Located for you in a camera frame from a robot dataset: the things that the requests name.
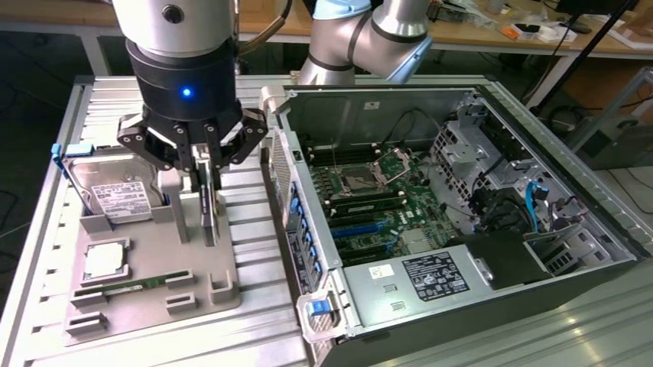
motherboard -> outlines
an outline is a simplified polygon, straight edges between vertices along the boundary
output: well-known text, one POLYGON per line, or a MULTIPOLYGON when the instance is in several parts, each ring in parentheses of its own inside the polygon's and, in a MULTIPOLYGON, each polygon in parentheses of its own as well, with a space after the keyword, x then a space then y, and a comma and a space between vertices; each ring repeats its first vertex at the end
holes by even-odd
POLYGON ((372 161, 363 161, 366 154, 348 159, 334 153, 310 167, 346 266, 441 248, 459 234, 412 153, 372 149, 372 161))

blue led light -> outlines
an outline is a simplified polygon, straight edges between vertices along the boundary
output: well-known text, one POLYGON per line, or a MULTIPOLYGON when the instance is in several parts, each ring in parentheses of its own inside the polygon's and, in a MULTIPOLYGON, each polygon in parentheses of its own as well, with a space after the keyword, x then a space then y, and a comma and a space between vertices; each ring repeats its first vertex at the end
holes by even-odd
POLYGON ((192 97, 192 89, 187 86, 181 88, 181 97, 184 98, 192 97))

aluminum extrusion table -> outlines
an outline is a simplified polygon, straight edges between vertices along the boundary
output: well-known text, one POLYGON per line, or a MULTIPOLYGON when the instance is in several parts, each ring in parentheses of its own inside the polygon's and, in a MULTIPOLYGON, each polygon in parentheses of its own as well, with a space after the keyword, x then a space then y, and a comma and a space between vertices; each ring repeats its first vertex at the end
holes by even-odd
MULTIPOLYGON (((258 104, 260 86, 290 82, 280 76, 240 77, 243 104, 258 104)), ((132 77, 101 77, 93 85, 75 86, 57 142, 112 143, 117 117, 139 109, 132 77)), ((255 154, 223 182, 244 286, 240 307, 64 348, 67 269, 80 203, 49 166, 0 323, 0 366, 308 365, 255 154)), ((653 264, 642 264, 555 310, 383 366, 650 365, 651 307, 653 264)))

hard drive label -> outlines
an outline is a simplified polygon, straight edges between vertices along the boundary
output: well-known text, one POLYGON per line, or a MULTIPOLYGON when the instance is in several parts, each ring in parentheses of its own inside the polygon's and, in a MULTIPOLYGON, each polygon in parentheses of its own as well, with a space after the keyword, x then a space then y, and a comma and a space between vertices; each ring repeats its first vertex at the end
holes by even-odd
POLYGON ((97 185, 91 189, 108 218, 151 213, 147 192, 140 181, 97 185))

table leg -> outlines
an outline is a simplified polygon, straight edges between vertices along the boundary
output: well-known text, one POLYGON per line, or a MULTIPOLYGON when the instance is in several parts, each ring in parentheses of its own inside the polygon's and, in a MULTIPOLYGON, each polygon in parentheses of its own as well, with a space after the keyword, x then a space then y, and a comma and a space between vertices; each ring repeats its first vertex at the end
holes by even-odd
POLYGON ((533 93, 533 96, 529 99, 529 102, 526 103, 526 107, 530 108, 533 106, 537 106, 549 91, 551 90, 553 86, 559 80, 559 77, 562 74, 565 74, 565 71, 567 68, 571 66, 573 61, 575 60, 577 55, 569 55, 569 56, 562 56, 555 63, 551 72, 549 73, 547 77, 543 79, 542 84, 539 84, 539 87, 533 93))
POLYGON ((446 50, 439 50, 438 56, 435 57, 435 63, 442 63, 442 59, 445 58, 446 50))
POLYGON ((95 76, 111 75, 109 63, 105 60, 104 50, 100 46, 100 37, 95 34, 77 34, 84 45, 85 56, 91 63, 95 76))

